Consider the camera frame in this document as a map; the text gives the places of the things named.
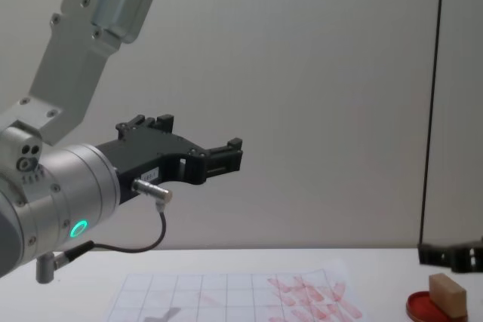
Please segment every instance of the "wooden block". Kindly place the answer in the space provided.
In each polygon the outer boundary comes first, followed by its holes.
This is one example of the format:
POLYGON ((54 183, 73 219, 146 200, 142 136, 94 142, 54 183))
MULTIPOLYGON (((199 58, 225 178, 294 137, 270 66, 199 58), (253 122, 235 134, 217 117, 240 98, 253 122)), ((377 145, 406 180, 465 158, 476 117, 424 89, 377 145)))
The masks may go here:
POLYGON ((429 298, 450 318, 467 316, 466 290, 446 274, 429 276, 429 298))

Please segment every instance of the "red petri dish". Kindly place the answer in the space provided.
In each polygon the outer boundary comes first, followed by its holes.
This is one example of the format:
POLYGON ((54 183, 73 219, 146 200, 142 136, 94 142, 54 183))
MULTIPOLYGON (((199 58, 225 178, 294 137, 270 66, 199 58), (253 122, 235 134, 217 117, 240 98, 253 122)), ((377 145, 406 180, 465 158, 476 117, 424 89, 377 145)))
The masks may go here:
POLYGON ((466 322, 467 317, 451 319, 429 298, 429 292, 411 294, 406 304, 406 312, 415 322, 466 322))

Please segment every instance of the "green led ring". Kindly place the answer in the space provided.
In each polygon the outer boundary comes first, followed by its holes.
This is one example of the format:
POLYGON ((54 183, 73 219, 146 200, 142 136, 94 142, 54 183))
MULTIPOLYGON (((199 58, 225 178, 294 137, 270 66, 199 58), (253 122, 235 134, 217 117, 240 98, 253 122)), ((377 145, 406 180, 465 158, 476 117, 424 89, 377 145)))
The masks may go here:
POLYGON ((82 234, 85 229, 88 228, 88 221, 87 220, 81 220, 77 224, 74 225, 72 230, 70 231, 70 237, 71 238, 77 238, 80 234, 82 234))

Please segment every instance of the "black object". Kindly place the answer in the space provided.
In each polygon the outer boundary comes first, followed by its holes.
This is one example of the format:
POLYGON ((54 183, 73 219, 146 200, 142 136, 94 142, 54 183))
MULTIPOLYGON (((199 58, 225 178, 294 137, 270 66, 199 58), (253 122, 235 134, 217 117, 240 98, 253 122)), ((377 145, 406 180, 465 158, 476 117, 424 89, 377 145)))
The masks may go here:
POLYGON ((483 240, 449 247, 419 244, 417 250, 420 264, 451 268, 455 273, 483 272, 483 240))
POLYGON ((69 262, 73 262, 80 256, 86 254, 88 251, 93 250, 93 248, 94 248, 94 242, 88 241, 86 243, 78 245, 77 247, 73 247, 72 249, 66 250, 64 254, 66 255, 69 262))
POLYGON ((146 118, 138 115, 116 125, 118 139, 97 148, 117 169, 121 204, 139 194, 131 190, 135 179, 153 184, 167 181, 201 185, 208 177, 240 170, 242 140, 233 139, 224 147, 203 149, 172 134, 174 116, 146 118))

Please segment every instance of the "cable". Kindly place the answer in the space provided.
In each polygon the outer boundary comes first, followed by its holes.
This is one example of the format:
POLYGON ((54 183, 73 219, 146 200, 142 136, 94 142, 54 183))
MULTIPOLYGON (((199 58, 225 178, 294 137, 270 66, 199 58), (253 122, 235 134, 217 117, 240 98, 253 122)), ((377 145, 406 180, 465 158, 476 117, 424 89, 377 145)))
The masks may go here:
POLYGON ((165 235, 166 235, 165 213, 160 213, 159 216, 161 217, 161 235, 159 236, 157 241, 155 241, 153 244, 149 245, 148 247, 139 248, 139 249, 129 249, 129 248, 114 247, 112 245, 106 245, 106 244, 94 244, 94 248, 101 248, 105 250, 112 250, 114 252, 131 253, 131 254, 144 253, 149 250, 153 250, 163 241, 163 239, 165 239, 165 235))

